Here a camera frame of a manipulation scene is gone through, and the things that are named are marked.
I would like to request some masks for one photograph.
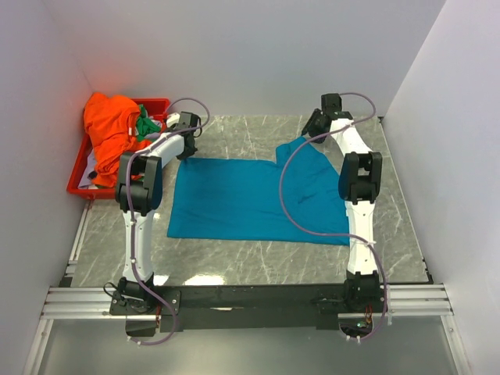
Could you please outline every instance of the marble floor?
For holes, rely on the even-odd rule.
[[[275,160],[275,148],[292,141],[309,116],[215,116],[197,139],[199,158]],[[357,126],[382,153],[382,185],[374,213],[376,250],[392,283],[428,282],[425,263],[378,119]],[[342,154],[331,138],[315,145],[340,172]],[[161,284],[334,283],[345,279],[348,247],[270,241],[168,238],[179,162],[163,170],[164,194],[152,231],[152,262]],[[94,201],[73,287],[100,287],[121,277],[125,226],[114,200]]]

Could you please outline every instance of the cable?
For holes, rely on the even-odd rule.
[[[361,98],[366,99],[368,101],[368,103],[370,103],[371,106],[372,106],[372,110],[373,110],[372,113],[368,117],[362,118],[360,120],[355,120],[352,123],[350,123],[349,125],[346,125],[345,127],[342,127],[341,129],[333,130],[333,131],[330,131],[330,132],[327,132],[327,133],[316,135],[315,137],[311,137],[310,139],[308,139],[307,141],[305,141],[304,143],[302,143],[300,146],[298,146],[297,149],[294,152],[292,152],[290,158],[288,158],[287,162],[285,163],[285,165],[283,167],[283,171],[281,172],[280,185],[279,185],[279,195],[280,195],[281,208],[283,209],[283,212],[284,212],[285,216],[298,229],[302,230],[303,232],[306,232],[307,234],[311,234],[313,236],[321,236],[321,237],[349,237],[349,238],[354,238],[354,239],[356,239],[358,241],[363,242],[370,249],[370,251],[372,252],[373,257],[375,259],[375,263],[377,264],[377,268],[380,271],[380,274],[382,276],[382,282],[384,284],[384,305],[382,307],[382,315],[381,315],[379,323],[373,328],[373,330],[370,333],[368,333],[364,337],[361,337],[361,340],[366,340],[367,338],[370,338],[373,334],[375,334],[382,327],[382,325],[384,323],[385,314],[386,314],[386,312],[388,310],[388,281],[387,281],[387,277],[385,275],[384,268],[382,266],[382,261],[380,260],[380,257],[378,256],[377,252],[375,251],[375,249],[373,248],[373,246],[371,245],[371,243],[369,241],[367,241],[365,238],[360,237],[360,236],[358,236],[356,234],[350,234],[350,233],[322,233],[322,232],[315,232],[315,231],[312,231],[312,230],[309,230],[309,229],[306,229],[306,228],[302,227],[299,223],[297,223],[291,217],[290,213],[287,210],[286,205],[284,204],[284,198],[283,198],[283,181],[284,181],[284,175],[287,172],[287,169],[290,166],[290,163],[293,160],[293,158],[297,155],[297,153],[300,150],[302,150],[303,147],[305,147],[309,143],[314,142],[316,139],[321,139],[321,138],[325,138],[325,137],[327,137],[329,135],[332,135],[332,134],[340,133],[340,132],[342,132],[344,130],[347,130],[349,127],[352,127],[352,126],[356,125],[357,123],[362,123],[363,121],[370,120],[370,119],[372,119],[377,114],[377,108],[375,107],[375,103],[373,103],[373,101],[370,98],[368,98],[367,96],[365,96],[363,94],[360,94],[360,93],[357,93],[357,92],[344,92],[344,93],[340,94],[340,96],[345,96],[345,95],[355,95],[355,96],[359,96]]]
[[[194,137],[194,138],[199,138],[199,137],[200,137],[200,135],[202,135],[202,134],[203,134],[203,128],[200,128],[200,132],[198,133],[198,135],[195,135],[195,134],[193,133],[193,137]]]
[[[174,132],[168,134],[168,136],[165,139],[162,139],[160,141],[156,141],[156,142],[152,143],[150,151],[154,150],[156,147],[158,147],[164,141],[173,137],[174,135],[186,133],[189,131],[196,131],[197,129],[202,129],[207,123],[209,123],[209,121],[210,121],[209,109],[207,108],[207,106],[205,104],[200,102],[198,99],[194,99],[194,98],[179,98],[177,100],[174,100],[172,103],[170,103],[170,105],[166,109],[165,113],[167,113],[169,111],[169,109],[172,107],[172,105],[177,104],[178,102],[182,102],[184,100],[191,100],[191,101],[197,102],[199,105],[201,105],[205,109],[206,114],[207,114],[206,121],[198,127],[190,127],[188,129],[182,129],[182,130],[174,131]],[[134,277],[135,277],[135,280],[137,281],[137,283],[139,285],[141,285],[141,288],[143,288],[146,292],[148,292],[150,295],[152,295],[154,298],[156,298],[160,303],[162,303],[165,307],[167,307],[168,310],[170,311],[170,313],[172,314],[172,318],[173,318],[172,330],[164,338],[162,338],[158,341],[140,341],[139,339],[137,339],[135,337],[131,338],[131,340],[133,342],[136,342],[139,345],[152,346],[152,345],[162,344],[163,342],[168,341],[173,336],[173,334],[177,330],[178,318],[177,318],[177,314],[175,312],[175,309],[172,307],[172,305],[170,303],[168,303],[167,301],[165,301],[165,299],[163,299],[161,296],[157,295],[153,290],[151,290],[146,284],[144,284],[142,282],[142,280],[139,276],[139,273],[138,273],[137,266],[135,265],[135,223],[136,223],[136,221],[135,221],[134,205],[132,204],[132,194],[131,194],[131,190],[130,190],[130,172],[132,169],[132,162],[134,161],[134,159],[137,158],[139,155],[145,154],[146,152],[148,152],[148,150],[140,150],[140,151],[137,151],[134,154],[132,154],[132,156],[130,157],[128,164],[127,164],[127,173],[126,173],[127,179],[125,180],[125,187],[126,187],[126,192],[127,192],[128,209],[130,211],[130,264],[132,266],[132,273],[134,274]]]
[[[108,284],[109,284],[109,285],[111,285],[113,288],[115,288],[115,291],[118,289],[118,287],[117,287],[115,284],[113,284],[113,283],[106,283],[106,284],[104,284],[104,285],[102,286],[102,290],[103,290],[103,291],[104,291],[104,292],[105,292],[105,293],[106,293],[109,297],[114,298],[114,297],[113,297],[113,295],[112,295],[111,293],[109,293],[109,292],[106,290],[106,285],[108,285]]]

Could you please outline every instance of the green cloth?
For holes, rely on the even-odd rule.
[[[158,133],[162,128],[151,121],[148,117],[148,111],[142,104],[139,105],[139,108],[141,109],[141,115],[137,118],[135,127],[137,129],[137,140],[142,141],[146,135]]]

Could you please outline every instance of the black metal base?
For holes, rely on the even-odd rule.
[[[358,289],[358,285],[365,285],[363,279],[376,281],[378,287],[367,294],[366,286]],[[351,278],[344,284],[162,286],[154,287],[154,291],[175,308],[178,331],[263,327],[337,330],[339,313],[364,313],[368,305],[374,313],[382,311],[383,291],[378,275],[369,275],[361,281],[358,284]],[[144,313],[138,312],[137,300],[120,299],[118,291],[113,301],[109,310],[111,315]],[[148,306],[149,315],[156,314],[156,306],[157,303]],[[160,330],[170,331],[173,324],[170,312],[163,307],[160,315]]]

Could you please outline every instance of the teal cloth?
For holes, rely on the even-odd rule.
[[[179,167],[167,236],[219,240],[348,245],[346,237],[318,237],[297,229],[280,206],[278,184],[300,137],[276,149],[277,162],[185,159]],[[338,174],[327,157],[306,145],[288,167],[284,200],[291,216],[317,232],[348,233]]]

